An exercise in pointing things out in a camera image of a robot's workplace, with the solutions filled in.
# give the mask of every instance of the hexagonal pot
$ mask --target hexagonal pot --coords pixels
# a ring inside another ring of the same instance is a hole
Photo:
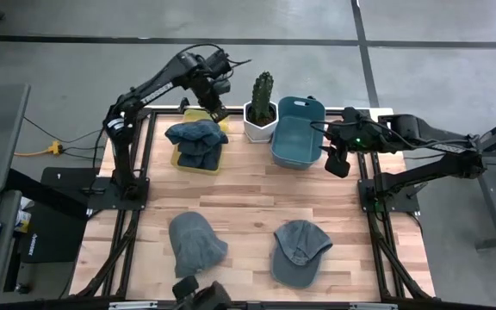
[[[244,124],[245,124],[245,134],[251,143],[269,143],[273,132],[275,132],[276,124],[279,122],[279,112],[276,103],[270,102],[270,106],[275,110],[275,120],[271,123],[260,127],[258,125],[250,123],[247,119],[248,109],[251,106],[251,102],[245,103],[244,106]]]

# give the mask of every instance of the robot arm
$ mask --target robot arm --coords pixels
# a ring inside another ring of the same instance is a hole
[[[312,123],[312,126],[328,124],[325,137],[331,144],[321,147],[329,156],[325,168],[339,177],[347,177],[350,169],[347,152],[396,153],[418,148],[445,152],[435,163],[399,174],[376,175],[377,196],[396,193],[406,186],[439,177],[475,178],[485,171],[475,144],[476,137],[436,129],[414,115],[380,116],[376,122],[354,108],[346,108],[343,117],[342,121],[332,123]]]
[[[130,163],[129,147],[137,129],[138,113],[146,105],[173,88],[182,87],[195,93],[199,105],[209,112],[215,122],[227,116],[220,101],[220,95],[227,93],[231,87],[227,73],[232,71],[234,66],[250,60],[231,66],[228,55],[218,46],[215,46],[218,50],[207,59],[187,52],[192,47],[175,55],[164,69],[150,80],[137,88],[132,87],[128,93],[118,97],[116,104],[110,107],[102,122],[114,148],[114,179],[121,189],[122,198],[134,199],[137,195],[139,186]]]

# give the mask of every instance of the blue plastic bin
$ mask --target blue plastic bin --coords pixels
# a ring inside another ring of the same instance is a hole
[[[323,133],[313,130],[311,121],[324,121],[326,110],[318,101],[285,97],[278,104],[279,123],[273,134],[273,161],[285,168],[305,170],[320,158]]]

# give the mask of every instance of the wooden table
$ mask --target wooden table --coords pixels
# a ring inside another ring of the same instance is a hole
[[[392,113],[390,108],[371,109],[373,118]],[[236,301],[379,300],[369,226],[358,202],[356,182],[360,177],[355,155],[349,156],[351,170],[346,178],[325,171],[324,154],[309,170],[284,169],[273,164],[270,145],[248,143],[242,117],[235,115],[229,121],[230,143],[223,148],[220,174],[181,172],[170,164],[173,147],[164,136],[166,129],[181,119],[181,115],[160,115],[156,123],[148,171],[151,192],[139,221],[128,299],[174,300],[171,287],[180,279],[174,274],[168,225],[176,215],[190,210],[206,217],[218,237],[229,244],[220,265],[197,275],[201,287],[217,280]],[[401,153],[381,154],[380,160],[382,171],[406,168]],[[111,147],[107,146],[101,175],[110,176],[113,169]],[[372,176],[372,167],[368,169]],[[391,218],[401,262],[424,291],[433,295],[418,226],[406,214],[391,214]],[[116,212],[109,210],[88,223],[71,293],[84,288],[109,255],[115,219]],[[313,286],[302,290],[287,288],[270,276],[273,232],[289,220],[300,219],[321,227],[334,243],[324,255]],[[121,264],[119,261],[116,266],[113,291]],[[393,292],[388,263],[386,272]]]

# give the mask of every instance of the yellow tray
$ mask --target yellow tray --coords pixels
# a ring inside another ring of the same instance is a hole
[[[183,122],[191,122],[191,121],[198,121],[198,120],[211,120],[212,118],[210,115],[203,110],[198,110],[198,109],[188,109],[185,111],[185,114],[183,115]],[[220,121],[220,128],[221,131],[224,133],[227,133],[229,126],[229,117],[223,121]],[[190,167],[183,167],[177,164],[177,160],[179,160],[179,156],[181,156],[181,152],[177,150],[177,146],[174,147],[173,149],[173,154],[171,155],[171,165],[174,167],[178,168],[180,171],[185,171],[185,172],[192,172],[192,173],[201,173],[205,175],[210,175],[210,176],[215,176],[218,173],[220,173],[220,164],[221,164],[221,159],[223,157],[223,149],[221,149],[221,156],[220,156],[220,162],[217,164],[217,169],[216,170],[204,170],[204,169],[198,169],[198,168],[190,168]]]

